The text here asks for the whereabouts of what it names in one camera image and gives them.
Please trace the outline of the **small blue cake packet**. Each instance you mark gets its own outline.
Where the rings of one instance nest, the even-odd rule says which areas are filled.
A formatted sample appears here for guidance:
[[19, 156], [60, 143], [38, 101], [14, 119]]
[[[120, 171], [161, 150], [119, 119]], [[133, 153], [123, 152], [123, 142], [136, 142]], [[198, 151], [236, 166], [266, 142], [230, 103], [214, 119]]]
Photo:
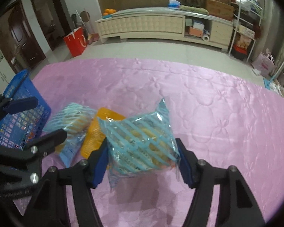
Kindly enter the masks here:
[[55, 153], [67, 168], [71, 166], [75, 156], [81, 149], [85, 136], [83, 133], [70, 135], [62, 144], [55, 147]]

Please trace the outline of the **blue plastic basket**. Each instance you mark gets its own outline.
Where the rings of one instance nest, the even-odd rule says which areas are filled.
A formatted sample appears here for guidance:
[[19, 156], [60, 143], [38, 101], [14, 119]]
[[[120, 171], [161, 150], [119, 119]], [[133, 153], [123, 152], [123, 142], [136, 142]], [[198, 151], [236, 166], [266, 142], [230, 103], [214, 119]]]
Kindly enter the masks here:
[[14, 100], [36, 97], [38, 106], [16, 114], [7, 114], [0, 122], [0, 145], [23, 149], [24, 146], [41, 135], [51, 114], [51, 108], [38, 92], [28, 70], [17, 73], [3, 92], [4, 97]]

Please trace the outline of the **orange snack packet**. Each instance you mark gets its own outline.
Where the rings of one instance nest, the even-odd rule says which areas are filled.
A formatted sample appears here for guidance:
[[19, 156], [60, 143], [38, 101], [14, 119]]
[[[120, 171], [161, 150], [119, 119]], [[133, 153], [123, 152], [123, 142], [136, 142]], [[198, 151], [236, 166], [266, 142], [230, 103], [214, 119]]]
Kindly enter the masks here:
[[116, 113], [107, 108], [98, 109], [93, 121], [91, 122], [85, 140], [81, 147], [81, 156], [85, 159], [88, 159], [90, 154], [98, 150], [105, 139], [105, 134], [102, 133], [98, 118], [106, 121], [115, 121], [115, 120], [123, 120], [125, 117], [119, 113]]

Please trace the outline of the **light blue striped bag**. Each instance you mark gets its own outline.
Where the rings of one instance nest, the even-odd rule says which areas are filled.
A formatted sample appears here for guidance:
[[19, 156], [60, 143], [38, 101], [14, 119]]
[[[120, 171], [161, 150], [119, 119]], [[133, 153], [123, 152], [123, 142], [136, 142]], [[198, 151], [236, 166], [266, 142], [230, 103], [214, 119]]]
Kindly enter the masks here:
[[156, 109], [123, 120], [99, 119], [108, 142], [108, 179], [111, 188], [123, 178], [140, 177], [177, 168], [180, 152], [161, 99]]
[[96, 110], [78, 103], [69, 103], [52, 115], [43, 128], [44, 133], [64, 129], [68, 135], [75, 135], [85, 130], [96, 114]]

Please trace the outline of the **pink quilted tablecloth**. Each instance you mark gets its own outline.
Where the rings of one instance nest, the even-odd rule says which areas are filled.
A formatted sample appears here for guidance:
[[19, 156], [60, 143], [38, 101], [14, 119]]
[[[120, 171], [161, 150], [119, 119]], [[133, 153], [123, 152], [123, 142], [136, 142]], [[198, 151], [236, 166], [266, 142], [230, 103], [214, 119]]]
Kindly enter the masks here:
[[[74, 102], [125, 117], [165, 98], [175, 137], [212, 166], [235, 165], [265, 221], [284, 201], [284, 98], [236, 76], [147, 59], [80, 59], [43, 67], [33, 83], [55, 114]], [[92, 190], [104, 226], [182, 226], [193, 197], [175, 170], [108, 177]]]

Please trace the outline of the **red paper bag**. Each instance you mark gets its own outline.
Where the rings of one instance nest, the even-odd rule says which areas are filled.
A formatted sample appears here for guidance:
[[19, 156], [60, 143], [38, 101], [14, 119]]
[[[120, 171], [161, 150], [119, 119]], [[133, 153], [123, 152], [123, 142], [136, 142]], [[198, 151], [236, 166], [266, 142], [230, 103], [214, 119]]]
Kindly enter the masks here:
[[72, 32], [66, 35], [63, 40], [73, 57], [82, 55], [87, 46], [87, 41], [83, 34], [82, 27], [74, 29]]

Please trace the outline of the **plate of oranges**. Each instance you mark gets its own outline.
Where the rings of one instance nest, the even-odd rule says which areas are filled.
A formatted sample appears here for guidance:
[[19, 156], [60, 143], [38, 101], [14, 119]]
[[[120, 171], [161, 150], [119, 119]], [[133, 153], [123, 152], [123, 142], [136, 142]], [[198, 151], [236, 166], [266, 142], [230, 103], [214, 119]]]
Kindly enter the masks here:
[[102, 14], [103, 19], [107, 19], [109, 17], [112, 17], [113, 14], [115, 14], [117, 11], [115, 9], [105, 9], [104, 13]]

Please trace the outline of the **pink shopping bag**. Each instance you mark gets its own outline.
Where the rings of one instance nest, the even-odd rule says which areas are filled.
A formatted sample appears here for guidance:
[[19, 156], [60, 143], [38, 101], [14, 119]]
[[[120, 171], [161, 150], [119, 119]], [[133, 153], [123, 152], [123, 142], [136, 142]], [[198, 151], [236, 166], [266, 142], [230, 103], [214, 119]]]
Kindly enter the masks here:
[[261, 52], [258, 57], [252, 62], [253, 68], [260, 71], [263, 77], [268, 77], [275, 69], [275, 61], [269, 49], [265, 53]]

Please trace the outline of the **cream television cabinet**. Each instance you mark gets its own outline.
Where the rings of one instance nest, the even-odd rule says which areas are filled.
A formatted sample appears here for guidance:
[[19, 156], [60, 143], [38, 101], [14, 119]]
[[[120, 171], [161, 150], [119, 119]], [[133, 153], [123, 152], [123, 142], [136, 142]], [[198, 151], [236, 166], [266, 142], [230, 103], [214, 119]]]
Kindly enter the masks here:
[[169, 8], [136, 8], [118, 11], [96, 21], [100, 40], [119, 37], [177, 40], [227, 51], [233, 22], [196, 12]]

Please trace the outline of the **white metal shelf rack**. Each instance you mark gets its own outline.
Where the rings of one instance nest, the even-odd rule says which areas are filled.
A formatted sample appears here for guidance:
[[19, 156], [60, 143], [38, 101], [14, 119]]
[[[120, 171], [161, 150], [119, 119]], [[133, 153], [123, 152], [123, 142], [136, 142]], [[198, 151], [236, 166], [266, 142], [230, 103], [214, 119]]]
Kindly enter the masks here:
[[228, 55], [248, 62], [261, 36], [264, 9], [259, 0], [229, 0], [233, 11], [233, 32]]

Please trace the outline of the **blue tissue pack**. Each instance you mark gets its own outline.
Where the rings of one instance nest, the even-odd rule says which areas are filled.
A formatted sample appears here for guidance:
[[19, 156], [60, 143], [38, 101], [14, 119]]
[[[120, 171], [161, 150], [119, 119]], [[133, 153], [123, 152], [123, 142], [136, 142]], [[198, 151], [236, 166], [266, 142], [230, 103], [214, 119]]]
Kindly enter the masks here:
[[180, 9], [181, 2], [177, 0], [169, 0], [168, 8], [169, 9]]

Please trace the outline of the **green folded cloth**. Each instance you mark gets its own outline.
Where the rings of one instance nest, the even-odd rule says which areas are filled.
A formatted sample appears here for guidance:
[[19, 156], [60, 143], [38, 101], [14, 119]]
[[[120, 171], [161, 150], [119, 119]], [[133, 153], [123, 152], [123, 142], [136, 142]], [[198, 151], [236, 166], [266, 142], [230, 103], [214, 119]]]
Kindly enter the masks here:
[[188, 11], [188, 12], [194, 12], [194, 13], [200, 13], [200, 14], [204, 14], [204, 15], [209, 15], [208, 10], [206, 10], [204, 8], [180, 5], [180, 10]]

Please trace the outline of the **cardboard box on cabinet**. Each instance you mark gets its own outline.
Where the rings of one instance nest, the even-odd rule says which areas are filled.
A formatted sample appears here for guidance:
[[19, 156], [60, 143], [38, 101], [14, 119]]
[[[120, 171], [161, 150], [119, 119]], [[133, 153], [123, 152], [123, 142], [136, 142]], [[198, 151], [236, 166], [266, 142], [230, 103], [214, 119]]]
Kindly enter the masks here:
[[216, 0], [206, 0], [205, 9], [210, 15], [225, 19], [227, 21], [232, 21], [234, 7]]

